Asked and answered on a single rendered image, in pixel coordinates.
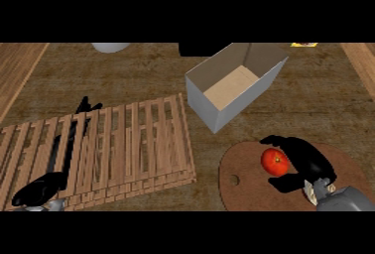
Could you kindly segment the brown round cutting board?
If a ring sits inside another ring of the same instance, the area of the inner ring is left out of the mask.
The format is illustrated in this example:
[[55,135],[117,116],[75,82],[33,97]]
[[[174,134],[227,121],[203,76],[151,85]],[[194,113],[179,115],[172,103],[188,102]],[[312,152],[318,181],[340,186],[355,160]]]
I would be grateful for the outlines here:
[[[351,157],[333,146],[312,143],[327,159],[336,180],[333,185],[357,188],[375,203],[375,193],[364,173]],[[315,211],[302,190],[280,193],[268,183],[271,175],[261,165],[261,154],[271,145],[240,142],[227,150],[219,163],[219,194],[227,210]]]

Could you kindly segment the open cardboard box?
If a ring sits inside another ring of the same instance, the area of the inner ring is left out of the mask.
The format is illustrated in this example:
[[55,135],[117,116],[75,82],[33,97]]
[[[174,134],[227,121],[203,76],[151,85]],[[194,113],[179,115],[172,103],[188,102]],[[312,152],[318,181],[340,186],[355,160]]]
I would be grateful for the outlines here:
[[231,43],[185,72],[187,104],[212,133],[270,88],[286,59],[272,43]]

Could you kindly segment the red tomato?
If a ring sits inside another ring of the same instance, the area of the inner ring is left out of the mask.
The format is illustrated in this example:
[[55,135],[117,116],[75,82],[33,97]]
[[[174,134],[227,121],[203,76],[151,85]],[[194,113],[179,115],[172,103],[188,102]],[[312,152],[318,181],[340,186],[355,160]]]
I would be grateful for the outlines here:
[[286,174],[289,161],[283,152],[274,148],[267,148],[261,154],[261,165],[265,172],[280,177]]

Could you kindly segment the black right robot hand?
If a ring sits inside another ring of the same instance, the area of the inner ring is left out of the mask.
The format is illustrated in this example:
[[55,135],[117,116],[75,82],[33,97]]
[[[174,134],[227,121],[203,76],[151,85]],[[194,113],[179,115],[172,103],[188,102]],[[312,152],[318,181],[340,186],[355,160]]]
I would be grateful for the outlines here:
[[281,149],[296,170],[295,174],[284,174],[277,178],[268,178],[268,183],[278,192],[287,193],[296,191],[303,188],[303,182],[312,184],[318,179],[329,179],[330,183],[334,182],[336,174],[333,167],[323,154],[305,140],[295,137],[270,135],[259,143]]

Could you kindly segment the white bowl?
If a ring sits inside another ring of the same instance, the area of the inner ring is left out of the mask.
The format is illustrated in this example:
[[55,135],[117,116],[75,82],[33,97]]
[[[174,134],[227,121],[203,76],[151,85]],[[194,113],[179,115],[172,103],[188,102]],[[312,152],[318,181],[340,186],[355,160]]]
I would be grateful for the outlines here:
[[129,43],[92,43],[92,48],[104,54],[112,54],[123,50]]

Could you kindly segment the wooden slatted crate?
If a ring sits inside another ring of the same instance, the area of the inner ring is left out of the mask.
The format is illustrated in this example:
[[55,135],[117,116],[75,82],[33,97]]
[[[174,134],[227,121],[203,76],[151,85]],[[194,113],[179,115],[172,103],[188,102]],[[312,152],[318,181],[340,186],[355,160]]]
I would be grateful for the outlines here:
[[67,210],[196,182],[182,96],[134,102],[88,113],[0,128],[0,211],[13,193],[47,171],[57,172],[78,124],[66,189]]

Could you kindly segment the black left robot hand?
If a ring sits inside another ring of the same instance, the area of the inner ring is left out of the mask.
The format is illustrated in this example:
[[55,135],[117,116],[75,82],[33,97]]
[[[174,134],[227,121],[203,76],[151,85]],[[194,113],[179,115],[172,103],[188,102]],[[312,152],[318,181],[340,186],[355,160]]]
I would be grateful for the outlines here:
[[61,136],[57,136],[52,141],[52,151],[50,153],[47,172],[33,181],[30,181],[16,192],[11,198],[13,206],[41,206],[50,200],[57,191],[63,191],[66,189],[73,152],[73,142],[76,138],[76,125],[76,122],[73,122],[70,125],[63,170],[60,172],[52,172],[61,139]]

